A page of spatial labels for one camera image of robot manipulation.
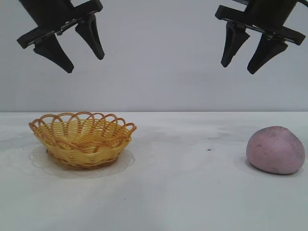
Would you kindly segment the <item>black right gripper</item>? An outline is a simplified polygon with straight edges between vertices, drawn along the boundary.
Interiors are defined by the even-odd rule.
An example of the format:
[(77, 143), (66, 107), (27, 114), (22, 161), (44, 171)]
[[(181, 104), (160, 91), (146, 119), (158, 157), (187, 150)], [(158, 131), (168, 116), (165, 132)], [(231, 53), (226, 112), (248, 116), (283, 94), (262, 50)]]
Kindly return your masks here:
[(227, 21), (226, 39), (221, 64), (227, 67), (241, 46), (250, 38), (246, 28), (263, 33), (247, 70), (256, 73), (266, 62), (284, 52), (288, 45), (284, 40), (301, 45), (305, 35), (284, 26), (297, 3), (304, 0), (239, 0), (244, 11), (220, 5), (215, 13), (219, 20)]

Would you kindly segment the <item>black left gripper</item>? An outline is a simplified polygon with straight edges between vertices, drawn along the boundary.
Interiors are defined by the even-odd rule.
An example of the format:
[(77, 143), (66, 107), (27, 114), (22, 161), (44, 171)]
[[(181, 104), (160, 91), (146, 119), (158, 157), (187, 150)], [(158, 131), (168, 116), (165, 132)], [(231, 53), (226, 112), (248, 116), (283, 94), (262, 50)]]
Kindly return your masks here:
[[(86, 16), (79, 21), (75, 31), (99, 60), (104, 58), (94, 15), (103, 9), (99, 0), (89, 0), (77, 6), (74, 6), (70, 0), (21, 0), (20, 3), (38, 26), (17, 40), (22, 48), (25, 49), (39, 37), (51, 31), (60, 31), (61, 27), (68, 22)], [(74, 65), (63, 51), (56, 36), (45, 37), (41, 42), (37, 42), (33, 51), (54, 62), (67, 73), (72, 73)]]

